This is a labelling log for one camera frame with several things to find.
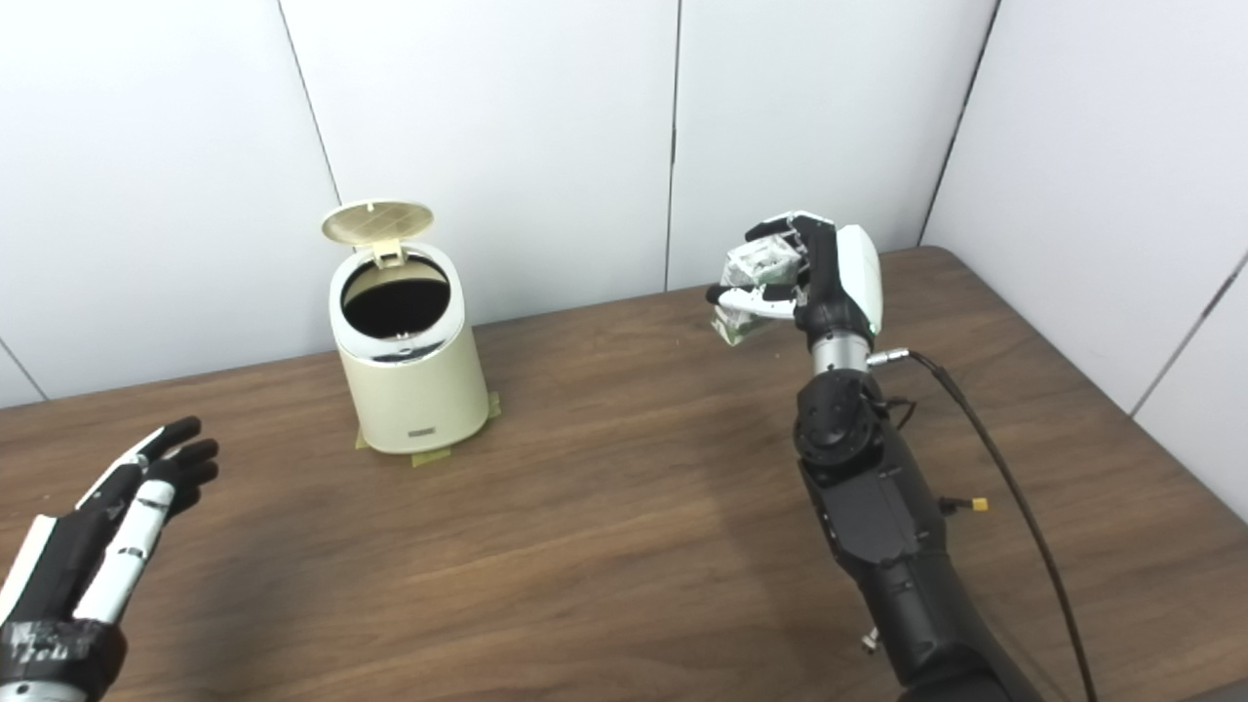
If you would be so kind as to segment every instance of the open lid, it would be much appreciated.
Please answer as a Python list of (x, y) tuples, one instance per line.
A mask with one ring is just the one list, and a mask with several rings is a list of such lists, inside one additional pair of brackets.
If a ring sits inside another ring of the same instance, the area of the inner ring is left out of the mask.
[(433, 211), (402, 200), (363, 200), (326, 215), (321, 231), (332, 240), (372, 250), (377, 267), (402, 266), (406, 256), (399, 244), (433, 224)]

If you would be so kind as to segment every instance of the wooden table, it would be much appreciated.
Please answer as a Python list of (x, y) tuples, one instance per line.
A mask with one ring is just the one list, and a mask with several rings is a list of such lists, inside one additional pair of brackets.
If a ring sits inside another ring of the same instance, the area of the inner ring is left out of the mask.
[[(1103, 698), (1248, 672), (1248, 528), (947, 252), (884, 271), (881, 347), (950, 367), (1012, 460)], [(419, 468), (353, 450), (334, 355), (5, 410), (0, 560), (36, 512), (197, 413), (222, 477), (166, 531), (110, 702), (895, 700), (795, 467), (802, 337), (729, 349), (701, 295), (480, 327), (503, 416)], [(1045, 693), (1080, 700), (1022, 520), (911, 365), (880, 377), (920, 401), (905, 433), (932, 488), (993, 503), (951, 522), (968, 587)]]

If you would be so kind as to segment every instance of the trash can lid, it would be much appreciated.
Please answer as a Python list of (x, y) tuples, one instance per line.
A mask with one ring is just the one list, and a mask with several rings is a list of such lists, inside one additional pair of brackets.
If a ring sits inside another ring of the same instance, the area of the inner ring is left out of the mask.
[(416, 236), (433, 224), (424, 205), (402, 200), (349, 202), (324, 216), (321, 231), (339, 244), (372, 246)]

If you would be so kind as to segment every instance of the panel seam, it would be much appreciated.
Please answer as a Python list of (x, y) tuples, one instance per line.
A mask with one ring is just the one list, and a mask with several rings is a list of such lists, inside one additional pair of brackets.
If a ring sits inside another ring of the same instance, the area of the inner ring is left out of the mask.
[(671, 276), (671, 194), (676, 182), (676, 101), (680, 99), (680, 21), (684, 0), (676, 0), (676, 55), (671, 66), (671, 152), (668, 159), (668, 232), (663, 246), (663, 291), (670, 287)]
[(303, 87), (303, 100), (308, 105), (308, 114), (312, 115), (312, 127), (316, 130), (317, 144), (321, 145), (321, 157), (324, 159), (324, 170), (329, 174), (329, 185), (333, 187), (333, 199), (342, 205), (342, 194), (338, 192), (338, 179), (333, 175), (333, 165), (329, 162), (329, 151), (324, 147), (324, 135), (321, 134), (321, 121), (316, 116), (316, 107), (312, 106), (312, 94), (308, 92), (308, 81), (303, 77), (303, 65), (300, 64), (300, 52), (295, 50), (295, 37), (291, 36), (291, 24), (286, 20), (286, 7), (281, 0), (277, 2), (277, 12), (282, 16), (282, 29), (286, 30), (286, 42), (291, 46), (291, 57), (295, 59), (295, 70), (300, 75), (300, 86)]
[(975, 57), (975, 70), (971, 71), (971, 81), (966, 85), (966, 95), (962, 96), (962, 109), (957, 112), (957, 121), (953, 124), (953, 134), (948, 137), (948, 147), (945, 150), (945, 160), (940, 165), (940, 175), (936, 176), (936, 186), (932, 189), (932, 197), (927, 201), (927, 214), (924, 215), (924, 224), (919, 227), (919, 240), (915, 246), (924, 244), (927, 236), (927, 222), (932, 219), (932, 210), (936, 209), (936, 197), (940, 195), (940, 186), (945, 184), (945, 171), (948, 170), (948, 160), (953, 155), (953, 145), (957, 135), (962, 131), (962, 119), (966, 116), (966, 106), (971, 104), (971, 92), (975, 90), (975, 81), (980, 77), (980, 66), (983, 65), (983, 54), (988, 50), (988, 40), (992, 39), (992, 27), (997, 24), (997, 12), (1001, 11), (1001, 0), (992, 6), (992, 16), (988, 17), (988, 27), (983, 31), (983, 44), (980, 45), (980, 55)]
[(37, 392), (39, 396), (42, 397), (45, 402), (47, 400), (51, 400), (51, 397), (49, 397), (47, 393), (44, 392), (44, 388), (35, 381), (35, 376), (30, 375), (30, 371), (26, 370), (26, 366), (22, 365), (20, 360), (17, 360), (17, 355), (12, 352), (12, 349), (9, 349), (9, 345), (5, 344), (5, 340), (2, 337), (0, 337), (0, 349), (4, 349), (4, 352), (12, 360), (12, 365), (17, 366), (17, 370), (21, 371), (21, 375), (26, 376), (26, 381), (30, 382), (30, 386), (35, 388), (35, 392)]
[(1136, 405), (1131, 408), (1129, 412), (1131, 417), (1134, 417), (1141, 410), (1144, 408), (1144, 402), (1147, 402), (1148, 398), (1152, 396), (1153, 391), (1157, 390), (1157, 386), (1162, 383), (1169, 370), (1174, 367), (1174, 363), (1178, 361), (1179, 356), (1182, 356), (1183, 351), (1187, 350), (1187, 345), (1191, 344), (1193, 339), (1196, 339), (1196, 332), (1201, 331), (1201, 326), (1204, 325), (1204, 320), (1209, 319), (1209, 315), (1212, 315), (1213, 310), (1217, 309), (1217, 306), (1222, 302), (1222, 299), (1226, 296), (1227, 291), (1231, 290), (1232, 285), (1234, 285), (1236, 279), (1238, 279), (1239, 274), (1244, 270), (1244, 264), (1248, 264), (1248, 251), (1244, 251), (1243, 256), (1239, 257), (1239, 262), (1236, 264), (1234, 270), (1231, 271), (1231, 275), (1227, 276), (1227, 280), (1222, 281), (1222, 285), (1218, 286), (1218, 291), (1213, 294), (1213, 297), (1209, 299), (1209, 304), (1204, 306), (1204, 310), (1201, 312), (1201, 316), (1197, 317), (1194, 324), (1192, 324), (1192, 329), (1187, 330), (1187, 334), (1183, 336), (1183, 341), (1178, 344), (1174, 351), (1169, 355), (1169, 358), (1166, 360), (1166, 363), (1162, 365), (1162, 370), (1158, 371), (1157, 377), (1154, 377), (1153, 381), (1148, 383), (1148, 387), (1144, 388), (1144, 393), (1139, 396), (1139, 401), (1137, 401)]

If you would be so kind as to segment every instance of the connector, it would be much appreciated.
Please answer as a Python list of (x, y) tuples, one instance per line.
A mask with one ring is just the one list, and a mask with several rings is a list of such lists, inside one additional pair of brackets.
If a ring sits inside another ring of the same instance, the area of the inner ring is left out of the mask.
[(957, 497), (938, 497), (936, 505), (940, 507), (940, 513), (946, 517), (953, 516), (958, 510), (971, 510), (972, 512), (987, 512), (988, 511), (988, 498), (976, 497), (973, 500), (961, 500)]
[(910, 356), (910, 349), (890, 349), (887, 351), (876, 351), (866, 357), (867, 367), (884, 366), (894, 361), (900, 361)]

